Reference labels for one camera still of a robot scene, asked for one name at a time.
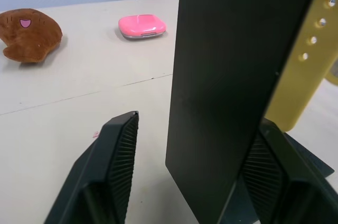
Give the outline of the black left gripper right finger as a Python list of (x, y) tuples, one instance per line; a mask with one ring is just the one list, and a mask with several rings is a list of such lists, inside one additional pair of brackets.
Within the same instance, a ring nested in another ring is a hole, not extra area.
[(337, 193), (273, 122), (261, 122), (242, 173), (261, 223), (337, 223)]

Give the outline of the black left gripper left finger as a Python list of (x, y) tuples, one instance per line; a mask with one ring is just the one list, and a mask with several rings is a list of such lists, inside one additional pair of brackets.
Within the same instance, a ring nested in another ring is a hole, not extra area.
[(125, 223), (139, 113), (106, 122), (74, 162), (45, 223)]

